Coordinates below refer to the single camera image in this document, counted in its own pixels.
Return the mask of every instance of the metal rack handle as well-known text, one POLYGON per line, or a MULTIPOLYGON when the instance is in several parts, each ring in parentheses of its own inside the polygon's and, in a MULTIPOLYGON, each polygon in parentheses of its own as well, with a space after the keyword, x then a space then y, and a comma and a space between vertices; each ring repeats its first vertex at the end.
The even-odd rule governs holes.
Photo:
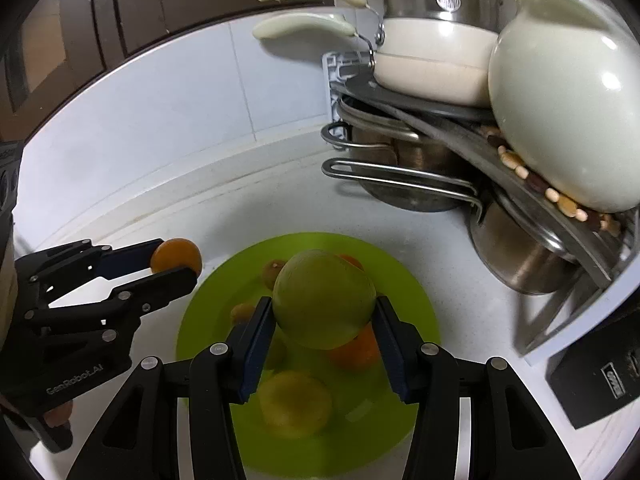
POLYGON ((348 132, 348 138, 349 139, 351 138, 351 125, 349 123, 345 123, 344 121, 335 121, 335 123, 326 124, 325 126, 322 127, 322 130, 320 130, 320 136, 322 137, 322 140, 324 140, 325 142, 328 142, 332 146, 337 146, 338 148, 359 148, 361 150, 366 150, 366 149, 389 150, 393 152, 394 155, 396 154, 391 144, 387 144, 386 142, 360 143, 360 142, 351 142, 350 140, 339 139, 338 137, 334 136, 334 134, 331 133, 331 131, 336 128, 345 128, 348 132))
POLYGON ((450 176, 444 176, 437 173, 430 173, 429 171, 411 170, 409 168, 399 168, 397 166, 387 166, 385 164, 375 164, 373 162, 365 162, 363 160, 351 160, 349 158, 330 158, 322 163, 322 172, 326 176, 332 178, 340 178, 343 180, 356 180, 359 182, 371 182, 373 184, 380 184, 380 186, 399 187, 401 189, 416 189, 431 193, 434 195, 444 196, 446 198, 452 198, 454 200, 460 200, 467 202, 476 208, 476 221, 480 222, 482 219, 482 213, 484 206, 482 201, 477 197, 477 190, 470 182, 462 180, 460 178, 453 178, 450 176), (336 170, 335 166, 349 166, 350 168, 366 168, 368 170, 382 171, 388 173, 403 174, 405 176, 419 177, 427 180, 436 180, 438 182, 445 182, 446 184, 453 184, 454 186, 466 187, 472 190, 473 194, 453 191, 449 189, 441 189, 439 187, 427 186, 426 184, 418 184, 416 182, 408 182, 405 180, 392 180, 390 178, 382 178, 377 176, 360 175, 351 173, 351 171, 336 170))

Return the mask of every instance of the green apple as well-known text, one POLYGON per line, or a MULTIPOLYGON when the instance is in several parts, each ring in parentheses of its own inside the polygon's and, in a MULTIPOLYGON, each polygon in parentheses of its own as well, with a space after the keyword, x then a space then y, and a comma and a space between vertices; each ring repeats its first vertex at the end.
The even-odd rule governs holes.
POLYGON ((298 344, 330 350, 354 339, 369 322, 376 287, 335 254, 308 250, 282 267, 273 287, 273 313, 298 344))
POLYGON ((286 370, 258 387, 265 424, 277 436, 303 438, 322 430, 332 412, 331 393, 307 373, 286 370))

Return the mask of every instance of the white ceramic pot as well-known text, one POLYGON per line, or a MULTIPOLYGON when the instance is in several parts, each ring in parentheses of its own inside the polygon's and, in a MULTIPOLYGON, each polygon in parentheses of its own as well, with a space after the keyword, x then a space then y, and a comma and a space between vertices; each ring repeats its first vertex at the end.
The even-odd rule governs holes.
POLYGON ((498 34, 462 23, 386 18, 374 77, 404 94, 489 107, 487 72, 498 34))
POLYGON ((640 202, 640 46, 598 0, 516 0, 489 64, 506 139, 576 202, 640 202))

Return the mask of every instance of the yellow fruit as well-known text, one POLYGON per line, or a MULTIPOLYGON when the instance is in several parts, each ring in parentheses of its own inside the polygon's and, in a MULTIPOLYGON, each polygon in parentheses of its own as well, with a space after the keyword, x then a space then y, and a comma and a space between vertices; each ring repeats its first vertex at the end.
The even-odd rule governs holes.
POLYGON ((335 254, 303 251, 280 271, 273 313, 298 344, 329 350, 347 344, 369 322, 376 288, 359 268, 335 254))
POLYGON ((238 303, 231 309, 231 313, 229 314, 231 326, 236 326, 239 323, 248 323, 254 312, 255 305, 251 303, 238 303))
POLYGON ((162 272, 174 267, 187 266, 199 276, 202 256, 197 245, 185 238, 172 238, 161 243, 151 256, 151 272, 162 272))
POLYGON ((311 375, 286 370, 258 387, 268 428, 283 438, 304 438, 322 430, 332 412, 331 393, 311 375))
POLYGON ((273 290, 273 285, 276 283, 278 274, 287 262, 285 260, 271 260, 263 268, 260 276, 264 286, 269 290, 273 290))

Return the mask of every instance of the black appliance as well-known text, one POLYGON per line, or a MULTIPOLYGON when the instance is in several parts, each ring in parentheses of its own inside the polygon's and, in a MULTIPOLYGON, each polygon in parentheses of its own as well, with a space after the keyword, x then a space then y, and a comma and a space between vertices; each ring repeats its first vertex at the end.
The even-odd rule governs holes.
POLYGON ((640 396, 640 288, 568 348, 549 383, 574 428, 640 396))

